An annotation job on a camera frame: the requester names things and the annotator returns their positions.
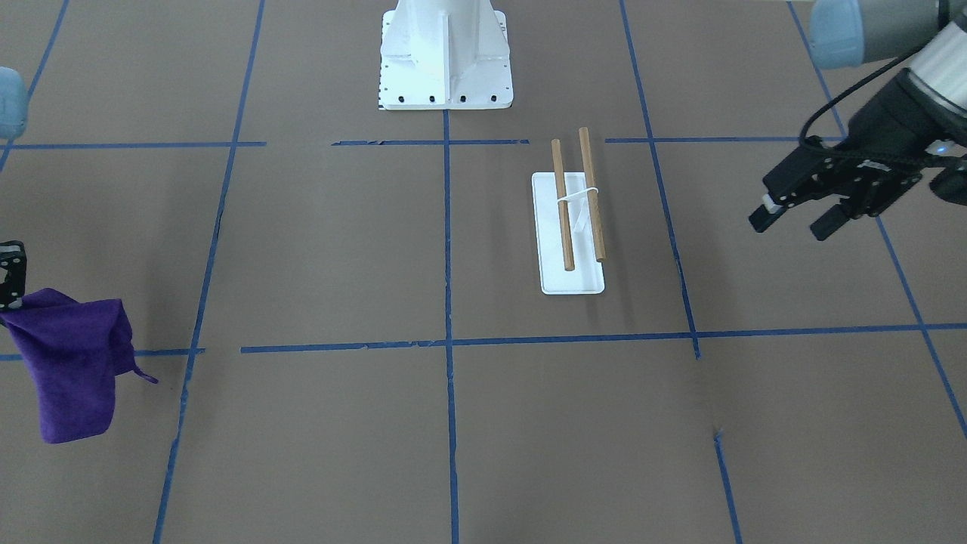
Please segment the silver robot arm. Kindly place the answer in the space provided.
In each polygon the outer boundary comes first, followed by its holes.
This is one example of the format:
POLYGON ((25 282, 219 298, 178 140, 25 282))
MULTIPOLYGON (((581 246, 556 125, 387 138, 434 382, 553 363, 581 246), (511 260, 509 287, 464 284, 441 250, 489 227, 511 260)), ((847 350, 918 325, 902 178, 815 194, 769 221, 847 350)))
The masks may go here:
POLYGON ((816 1, 809 54, 822 70, 875 62, 881 68, 821 107, 802 126, 797 148, 763 179, 762 203, 749 216, 764 232, 802 203, 837 196, 811 227, 826 240, 849 221, 881 215, 928 168, 939 199, 966 201, 966 25, 963 1, 816 1), (850 119, 846 137, 826 145, 811 126, 850 93, 894 75, 850 119))
MULTIPOLYGON (((1 68, 1 138, 2 148, 26 131, 29 93, 18 71, 1 68)), ((1 244, 1 310, 20 308, 26 289, 27 257, 25 245, 18 240, 1 244)))

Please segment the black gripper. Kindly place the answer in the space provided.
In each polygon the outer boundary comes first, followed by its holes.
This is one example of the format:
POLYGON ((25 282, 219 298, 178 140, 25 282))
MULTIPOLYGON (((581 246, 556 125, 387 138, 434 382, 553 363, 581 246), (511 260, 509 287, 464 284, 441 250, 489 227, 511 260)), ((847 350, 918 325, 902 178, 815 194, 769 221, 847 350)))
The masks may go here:
POLYGON ((837 196, 809 226, 825 241, 849 221, 882 214, 923 170, 959 158, 940 144, 965 145, 964 77, 901 71, 850 119, 839 144, 826 145, 805 122, 794 151, 764 176, 766 193, 749 224, 763 233, 791 207, 837 196))

